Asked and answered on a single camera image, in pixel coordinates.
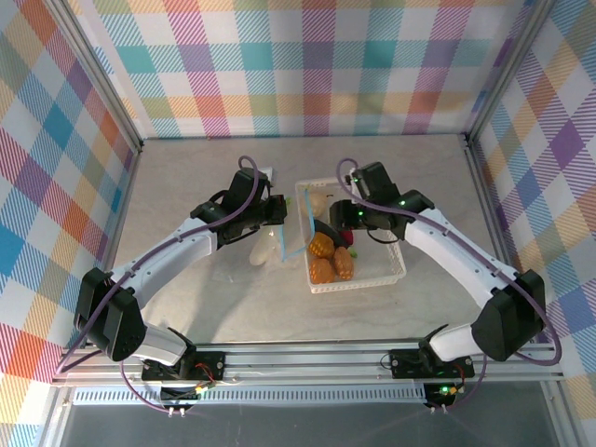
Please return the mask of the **brown orange bumpy toy food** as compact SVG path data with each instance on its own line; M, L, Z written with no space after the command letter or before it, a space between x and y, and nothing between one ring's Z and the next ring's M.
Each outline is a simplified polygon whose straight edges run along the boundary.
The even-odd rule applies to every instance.
M340 279L350 280L354 276L354 263L352 256L345 247L338 247L332 257L332 263Z

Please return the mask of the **long aluminium base rail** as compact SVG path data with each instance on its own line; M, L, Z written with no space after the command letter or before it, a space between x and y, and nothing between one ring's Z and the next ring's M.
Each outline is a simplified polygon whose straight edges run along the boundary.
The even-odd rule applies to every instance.
M392 379L389 351L416 350L417 340L364 340L314 343L240 343L196 345L199 353L223 352L222 386L356 385L396 382L446 382L434 379ZM522 353L533 361L550 359L550 344L529 344ZM140 385L145 369L140 358L124 360L131 384ZM563 380L562 366L544 366L513 356L505 362L488 360L485 382L547 382ZM98 355L57 373L54 386L122 385L118 363Z

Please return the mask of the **long dark eggplant toy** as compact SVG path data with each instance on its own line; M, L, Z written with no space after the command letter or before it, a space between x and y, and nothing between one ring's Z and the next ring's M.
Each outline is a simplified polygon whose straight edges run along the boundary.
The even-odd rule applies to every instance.
M323 233L327 236L329 236L334 243L335 248L338 247L345 247L348 249L350 255L352 256L352 258L357 258L358 254L355 251L355 249L353 248L353 246L348 247L344 241L344 239L340 236L340 231L341 230L337 230L334 227L331 227L329 224L324 223L320 220L315 220L314 221L314 226L315 226L315 230L317 232Z

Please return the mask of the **aluminium side rail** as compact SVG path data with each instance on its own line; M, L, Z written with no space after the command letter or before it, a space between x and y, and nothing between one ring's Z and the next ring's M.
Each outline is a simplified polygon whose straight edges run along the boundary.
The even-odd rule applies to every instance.
M129 210L129 202L136 179L137 170L139 167L141 155L143 152L144 140L139 140L138 147L135 149L134 154L130 160L130 170L128 176L125 178L122 187L120 188L120 198L116 207L116 213L114 219L109 222L109 229L111 233L104 244L104 251L101 263L98 265L98 269L101 270L105 277L100 281L100 292L101 299L97 301L98 296L92 293L90 303L95 305L94 310L88 316L88 322L81 330L81 335L84 336L83 341L86 341L89 336L95 341L95 336L98 335L98 341L100 342L100 348L104 349L109 342L104 342L104 336L102 335L103 326L106 321L106 316L109 312L109 302L118 291L121 282L113 282L112 280L112 269L115 264L115 257L117 254L118 246L122 236L124 223L126 221L127 212Z
M481 267L494 285L480 315L471 324L471 335L488 357L504 361L542 331L542 321L522 293L533 297L535 304L542 308L545 306L544 284L533 270L521 271L511 264L480 162L466 138L461 137L460 142L495 249L495 254L487 257L489 264Z

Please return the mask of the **aluminium corner post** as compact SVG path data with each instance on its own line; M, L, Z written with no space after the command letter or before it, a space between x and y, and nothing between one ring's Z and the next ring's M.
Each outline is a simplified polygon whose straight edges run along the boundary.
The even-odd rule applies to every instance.
M114 116L125 139L134 148L135 153L140 154L143 148L141 134L134 126L124 103L117 95L68 0L43 0L43 2L64 33L65 39L88 75L90 82L98 90L106 108Z
M514 75L534 43L557 0L523 0L520 11L494 58L487 81L481 88L463 133L467 146L473 147L494 114Z

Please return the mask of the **white plastic basket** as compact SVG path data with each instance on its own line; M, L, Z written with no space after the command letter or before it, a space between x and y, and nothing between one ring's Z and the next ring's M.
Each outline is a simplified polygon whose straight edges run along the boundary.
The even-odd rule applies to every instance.
M323 223L330 224L330 207L339 200L350 199L335 178L322 178L302 180L295 184L296 207L298 209L298 223L300 225L301 239L305 245L310 241L314 227L310 224L307 213L300 210L305 204L305 193L310 198L323 195L327 199L326 210L318 217ZM312 293L332 291L347 291L371 287L392 285L406 276L407 270L398 242L381 244L372 240L365 230L356 230L354 244L350 248L355 254L354 277L350 280L337 278L333 283L315 284L311 281L309 267L313 256L304 251L302 258L305 261L306 280Z

